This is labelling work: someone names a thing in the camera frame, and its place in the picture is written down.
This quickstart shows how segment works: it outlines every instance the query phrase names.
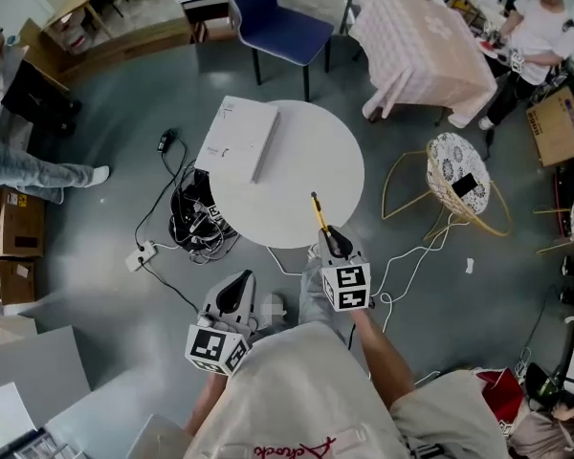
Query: person's hand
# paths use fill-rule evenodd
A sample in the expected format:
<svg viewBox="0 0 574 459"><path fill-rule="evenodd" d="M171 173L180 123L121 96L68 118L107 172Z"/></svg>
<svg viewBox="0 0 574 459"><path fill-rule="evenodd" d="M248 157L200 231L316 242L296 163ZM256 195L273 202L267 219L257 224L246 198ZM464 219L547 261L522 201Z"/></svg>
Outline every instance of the person's hand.
<svg viewBox="0 0 574 459"><path fill-rule="evenodd" d="M556 404L553 408L553 416L562 422L569 420L573 417L570 409L563 403Z"/></svg>

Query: white notebook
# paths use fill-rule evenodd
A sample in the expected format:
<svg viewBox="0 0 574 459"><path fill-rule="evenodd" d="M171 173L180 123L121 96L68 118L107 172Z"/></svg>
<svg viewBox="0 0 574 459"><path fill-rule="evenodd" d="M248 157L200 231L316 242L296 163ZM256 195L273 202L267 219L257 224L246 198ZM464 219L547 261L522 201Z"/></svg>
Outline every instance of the white notebook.
<svg viewBox="0 0 574 459"><path fill-rule="evenodd" d="M234 183L254 183L277 117L275 105L226 96L195 167Z"/></svg>

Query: white tablecloth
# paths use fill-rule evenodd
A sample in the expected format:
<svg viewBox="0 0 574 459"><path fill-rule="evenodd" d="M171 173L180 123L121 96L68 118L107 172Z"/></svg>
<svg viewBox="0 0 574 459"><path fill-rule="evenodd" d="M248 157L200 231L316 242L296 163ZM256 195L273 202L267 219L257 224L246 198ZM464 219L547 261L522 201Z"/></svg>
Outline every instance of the white tablecloth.
<svg viewBox="0 0 574 459"><path fill-rule="evenodd" d="M386 118L395 103L441 105L464 127L494 95L496 81L457 11L426 0L364 0L350 30L368 57L377 91L364 105Z"/></svg>

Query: blue chair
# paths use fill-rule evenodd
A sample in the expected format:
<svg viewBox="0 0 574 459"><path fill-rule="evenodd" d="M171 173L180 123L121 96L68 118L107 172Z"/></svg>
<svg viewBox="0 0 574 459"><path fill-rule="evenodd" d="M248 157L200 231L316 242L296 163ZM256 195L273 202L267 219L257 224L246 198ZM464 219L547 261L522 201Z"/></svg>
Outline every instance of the blue chair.
<svg viewBox="0 0 574 459"><path fill-rule="evenodd" d="M332 25L284 9L276 0L231 1L239 18L238 37L253 51L257 85L261 85L259 50L303 67L304 98L309 102L308 65L325 46L325 72L329 71Z"/></svg>

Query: round white table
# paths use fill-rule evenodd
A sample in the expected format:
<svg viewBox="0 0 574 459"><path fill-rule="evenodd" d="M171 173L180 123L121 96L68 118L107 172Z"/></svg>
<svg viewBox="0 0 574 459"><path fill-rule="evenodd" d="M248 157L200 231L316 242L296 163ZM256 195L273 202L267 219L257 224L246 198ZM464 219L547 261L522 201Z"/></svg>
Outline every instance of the round white table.
<svg viewBox="0 0 574 459"><path fill-rule="evenodd" d="M327 223L342 226L364 189L364 159L348 128L325 109L299 100L269 102L278 125L255 184L210 175L214 202L241 235L266 247L294 249L319 241L311 192Z"/></svg>

